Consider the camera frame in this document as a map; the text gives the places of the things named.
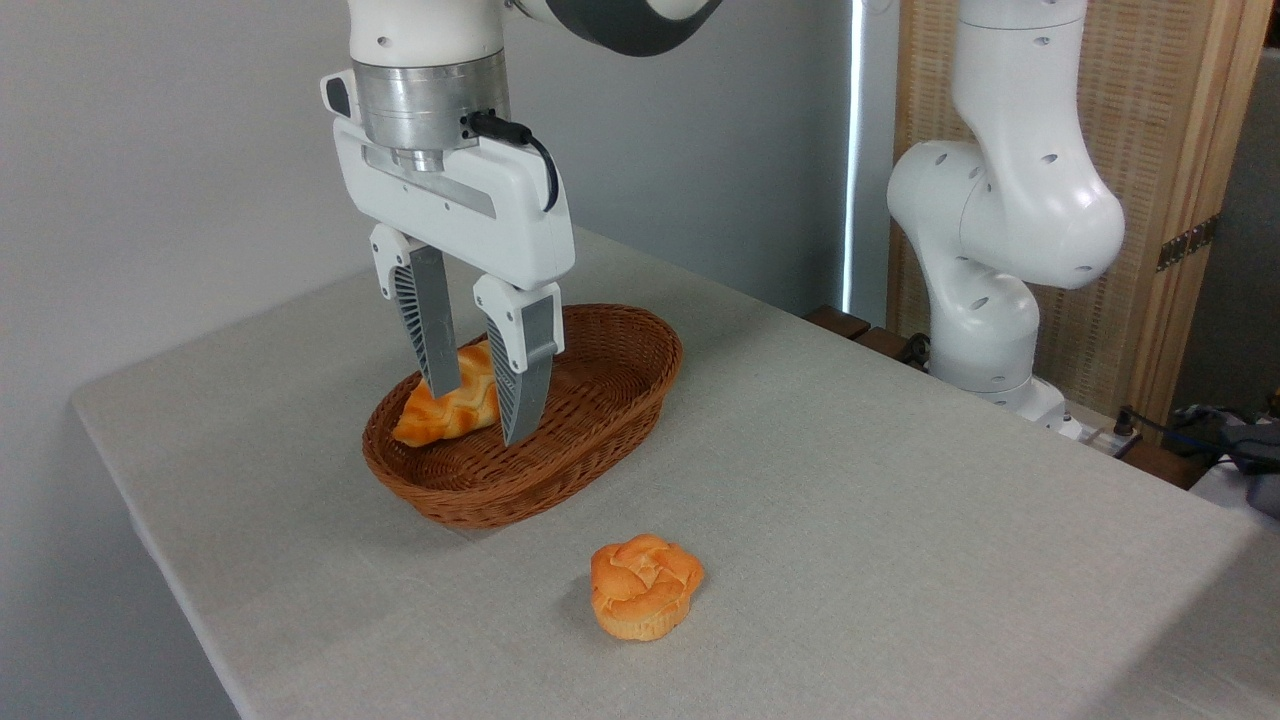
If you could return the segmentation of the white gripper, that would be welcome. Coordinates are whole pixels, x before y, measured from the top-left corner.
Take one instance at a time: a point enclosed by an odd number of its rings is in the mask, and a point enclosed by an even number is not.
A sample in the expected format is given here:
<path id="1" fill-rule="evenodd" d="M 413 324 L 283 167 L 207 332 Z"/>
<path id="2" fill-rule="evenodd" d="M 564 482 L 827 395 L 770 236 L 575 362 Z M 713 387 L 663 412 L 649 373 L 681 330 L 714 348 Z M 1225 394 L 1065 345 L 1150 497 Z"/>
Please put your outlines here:
<path id="1" fill-rule="evenodd" d="M 474 296 L 486 316 L 504 442 L 518 445 L 540 424 L 553 359 L 564 351 L 553 281 L 575 264 L 567 197 L 547 211 L 544 158 L 492 138 L 445 152 L 440 172 L 396 163 L 360 124 L 352 70 L 325 77 L 323 96 L 346 188 L 361 213 L 385 224 L 370 234 L 378 281 L 434 398 L 462 383 L 443 252 L 493 274 L 475 283 Z"/>

